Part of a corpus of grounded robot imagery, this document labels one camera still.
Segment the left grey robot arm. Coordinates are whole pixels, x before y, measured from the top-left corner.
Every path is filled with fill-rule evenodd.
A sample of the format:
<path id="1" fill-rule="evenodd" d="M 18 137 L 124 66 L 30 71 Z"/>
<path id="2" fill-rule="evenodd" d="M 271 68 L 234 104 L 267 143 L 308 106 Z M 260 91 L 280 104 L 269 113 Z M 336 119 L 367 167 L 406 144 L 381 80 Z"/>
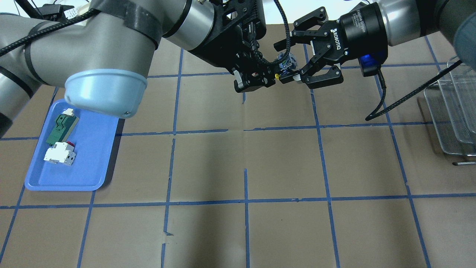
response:
<path id="1" fill-rule="evenodd" d="M 234 77 L 246 93 L 275 84 L 257 51 L 260 0 L 92 0 L 66 22 L 1 14 L 1 135 L 41 85 L 77 108 L 133 117 L 162 39 Z"/>

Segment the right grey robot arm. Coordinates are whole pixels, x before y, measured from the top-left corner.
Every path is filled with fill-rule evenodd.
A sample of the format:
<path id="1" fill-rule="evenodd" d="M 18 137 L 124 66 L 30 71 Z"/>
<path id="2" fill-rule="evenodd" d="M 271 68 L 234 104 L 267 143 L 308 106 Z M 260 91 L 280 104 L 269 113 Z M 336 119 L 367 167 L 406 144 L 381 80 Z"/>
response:
<path id="1" fill-rule="evenodd" d="M 321 7 L 296 20 L 289 39 L 291 46 L 311 45 L 313 57 L 279 81 L 298 80 L 311 89 L 340 84 L 338 65 L 355 59 L 364 77 L 379 75 L 388 47 L 434 32 L 453 46 L 459 63 L 475 68 L 475 8 L 474 0 L 377 0 L 328 20 Z"/>

